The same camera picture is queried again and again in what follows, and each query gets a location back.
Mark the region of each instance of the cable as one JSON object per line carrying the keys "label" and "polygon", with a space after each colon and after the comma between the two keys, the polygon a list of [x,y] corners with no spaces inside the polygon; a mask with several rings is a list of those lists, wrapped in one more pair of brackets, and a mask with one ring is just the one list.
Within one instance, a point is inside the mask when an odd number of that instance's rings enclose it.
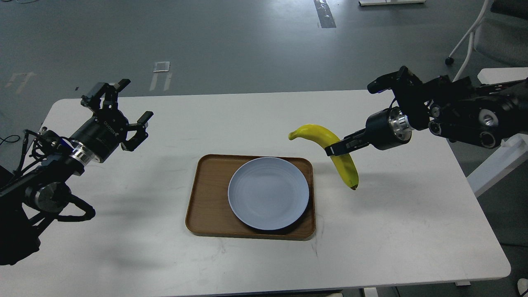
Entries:
{"label": "cable", "polygon": [[[8,140],[10,137],[13,137],[13,136],[16,136],[16,137],[18,137],[18,138],[17,138],[16,140]],[[9,135],[9,136],[6,137],[6,138],[1,138],[1,137],[0,137],[0,140],[2,140],[2,141],[0,142],[0,145],[2,145],[2,143],[4,143],[4,142],[7,142],[7,143],[15,143],[15,142],[17,142],[17,141],[20,140],[20,136],[19,136],[19,135],[16,135],[16,134],[13,134],[13,135]]]}
{"label": "cable", "polygon": [[499,244],[505,245],[505,246],[528,247],[528,245],[522,245],[522,244],[510,244],[510,243],[499,243]]}

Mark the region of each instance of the gray floor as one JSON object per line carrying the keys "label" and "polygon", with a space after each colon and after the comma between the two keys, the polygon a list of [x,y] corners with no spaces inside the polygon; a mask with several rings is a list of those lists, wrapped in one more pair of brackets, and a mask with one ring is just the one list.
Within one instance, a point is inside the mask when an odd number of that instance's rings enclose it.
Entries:
{"label": "gray floor", "polygon": [[[0,2],[0,136],[37,130],[57,100],[121,78],[132,80],[122,96],[158,96],[364,89],[401,65],[424,81],[454,77],[466,49],[452,67],[444,59],[482,2],[359,7],[328,0],[334,29],[320,27],[312,0]],[[166,74],[150,90],[158,61],[171,62],[167,90]],[[504,65],[475,53],[465,75],[477,85],[479,70],[493,67]],[[23,76],[6,87],[13,74],[31,72],[23,87]],[[466,173],[491,154],[451,147]],[[0,165],[14,169],[19,151],[20,142],[0,146]],[[528,243],[527,170],[521,166],[479,199],[500,241]],[[508,278],[470,287],[403,286],[401,296],[518,296],[515,282],[528,277],[526,249],[504,250],[512,264]],[[396,292],[382,288],[380,296]]]}

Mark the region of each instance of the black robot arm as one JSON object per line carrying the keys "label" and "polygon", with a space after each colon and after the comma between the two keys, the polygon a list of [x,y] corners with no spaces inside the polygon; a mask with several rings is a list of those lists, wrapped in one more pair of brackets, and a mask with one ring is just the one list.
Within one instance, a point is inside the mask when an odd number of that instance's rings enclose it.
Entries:
{"label": "black robot arm", "polygon": [[371,94],[391,89],[398,106],[368,117],[365,128],[325,148],[342,155],[372,144],[386,150],[410,141],[412,130],[487,148],[503,138],[528,132],[528,80],[473,88],[469,78],[451,82],[447,76],[423,83],[409,69],[371,82]]}
{"label": "black robot arm", "polygon": [[[73,195],[66,181],[72,175],[81,175],[90,161],[104,162],[119,144],[123,150],[133,151],[147,138],[147,122],[153,113],[147,111],[136,124],[129,124],[117,108],[118,93],[129,83],[128,79],[115,86],[101,82],[82,96],[81,105],[93,115],[69,138],[45,127],[38,134],[24,130],[20,164],[12,174],[4,170],[4,179],[0,179],[0,265],[14,265],[38,251],[39,236],[53,220],[84,221],[95,216],[93,207]],[[136,134],[127,140],[130,131]],[[30,134],[35,136],[30,154],[35,162],[22,169]],[[83,210],[84,215],[59,215],[69,203]],[[22,204],[39,213],[28,218]]]}

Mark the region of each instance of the yellow banana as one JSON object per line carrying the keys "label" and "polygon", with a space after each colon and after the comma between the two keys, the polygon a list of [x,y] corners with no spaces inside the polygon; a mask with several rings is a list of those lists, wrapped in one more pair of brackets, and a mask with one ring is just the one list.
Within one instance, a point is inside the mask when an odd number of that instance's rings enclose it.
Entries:
{"label": "yellow banana", "polygon": [[[325,148],[340,140],[339,137],[332,133],[332,131],[323,126],[314,124],[303,125],[288,135],[288,139],[290,140],[294,140],[298,137],[311,140],[320,145],[322,148]],[[354,165],[354,161],[352,161],[350,154],[330,156],[330,158],[334,162],[341,179],[349,188],[355,190],[359,184],[359,176],[357,175],[356,166]]]}

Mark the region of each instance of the wooden tray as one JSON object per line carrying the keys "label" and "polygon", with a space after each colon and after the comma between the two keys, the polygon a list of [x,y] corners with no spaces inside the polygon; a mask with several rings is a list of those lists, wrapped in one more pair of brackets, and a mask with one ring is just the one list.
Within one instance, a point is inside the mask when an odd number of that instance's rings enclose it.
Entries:
{"label": "wooden tray", "polygon": [[304,174],[310,197],[303,215],[290,226],[273,231],[249,227],[228,202],[228,186],[235,171],[259,156],[205,155],[198,161],[185,225],[200,236],[307,240],[315,231],[314,175],[306,159],[282,157]]}

